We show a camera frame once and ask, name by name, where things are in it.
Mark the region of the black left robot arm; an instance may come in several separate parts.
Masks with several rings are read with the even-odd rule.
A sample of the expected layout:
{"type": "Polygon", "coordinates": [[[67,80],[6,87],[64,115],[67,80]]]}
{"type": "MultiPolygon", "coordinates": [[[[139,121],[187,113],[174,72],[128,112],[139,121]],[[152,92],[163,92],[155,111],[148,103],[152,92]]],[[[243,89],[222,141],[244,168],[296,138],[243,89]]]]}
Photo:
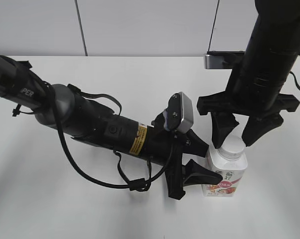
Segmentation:
{"type": "Polygon", "coordinates": [[[75,171],[86,180],[112,189],[145,192],[152,182],[164,175],[168,196],[179,200],[185,195],[184,187],[191,185],[216,185],[222,176],[208,170],[194,160],[182,163],[184,154],[205,157],[208,144],[192,130],[193,107],[183,92],[173,94],[166,109],[151,125],[126,118],[111,108],[97,102],[107,94],[89,94],[76,86],[50,84],[40,79],[28,61],[16,61],[0,55],[0,97],[16,103],[12,115],[21,114],[21,107],[47,127],[57,130],[62,149],[75,171]],[[127,154],[146,161],[148,171],[152,165],[161,166],[157,174],[148,178],[129,179],[118,166],[123,184],[111,184],[86,174],[75,162],[67,146],[65,135],[73,140],[106,148],[121,157],[127,154]]]}

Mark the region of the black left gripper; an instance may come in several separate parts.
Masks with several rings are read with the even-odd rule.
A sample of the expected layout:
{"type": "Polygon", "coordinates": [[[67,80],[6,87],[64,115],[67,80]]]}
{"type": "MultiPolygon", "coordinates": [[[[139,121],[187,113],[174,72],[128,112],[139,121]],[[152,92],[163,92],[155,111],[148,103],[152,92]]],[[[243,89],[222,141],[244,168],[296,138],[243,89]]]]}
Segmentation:
{"type": "Polygon", "coordinates": [[[164,127],[166,118],[160,113],[151,122],[147,133],[145,152],[153,157],[154,163],[163,166],[168,196],[180,200],[184,195],[184,186],[217,185],[223,177],[210,171],[193,159],[182,165],[182,156],[187,154],[206,157],[209,145],[192,130],[182,133],[176,129],[170,131],[164,127]]]}

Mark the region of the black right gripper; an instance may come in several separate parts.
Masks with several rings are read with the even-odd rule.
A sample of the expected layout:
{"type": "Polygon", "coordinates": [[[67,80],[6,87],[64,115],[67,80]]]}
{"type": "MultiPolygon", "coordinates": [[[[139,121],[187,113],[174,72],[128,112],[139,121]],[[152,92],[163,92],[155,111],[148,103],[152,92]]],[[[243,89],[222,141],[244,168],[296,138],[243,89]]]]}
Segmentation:
{"type": "Polygon", "coordinates": [[[199,97],[197,109],[201,116],[210,113],[212,143],[215,149],[219,149],[226,137],[239,125],[235,115],[249,117],[242,140],[246,146],[252,146],[263,135],[283,124],[281,111],[295,112],[299,104],[299,100],[289,94],[267,90],[225,90],[199,97]]]}

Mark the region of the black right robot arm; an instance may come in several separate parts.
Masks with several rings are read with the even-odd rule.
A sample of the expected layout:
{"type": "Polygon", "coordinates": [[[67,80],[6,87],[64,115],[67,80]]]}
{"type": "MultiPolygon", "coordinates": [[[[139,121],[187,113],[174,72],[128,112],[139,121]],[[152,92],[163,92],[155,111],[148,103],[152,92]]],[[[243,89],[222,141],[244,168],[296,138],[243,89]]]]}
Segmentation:
{"type": "Polygon", "coordinates": [[[229,69],[224,91],[201,96],[200,115],[211,115],[212,143],[220,148],[238,125],[235,116],[248,117],[242,133],[251,146],[283,124],[281,111],[294,112],[300,102],[281,89],[300,55],[300,0],[257,0],[258,13],[247,48],[207,51],[206,69],[229,69]]]}

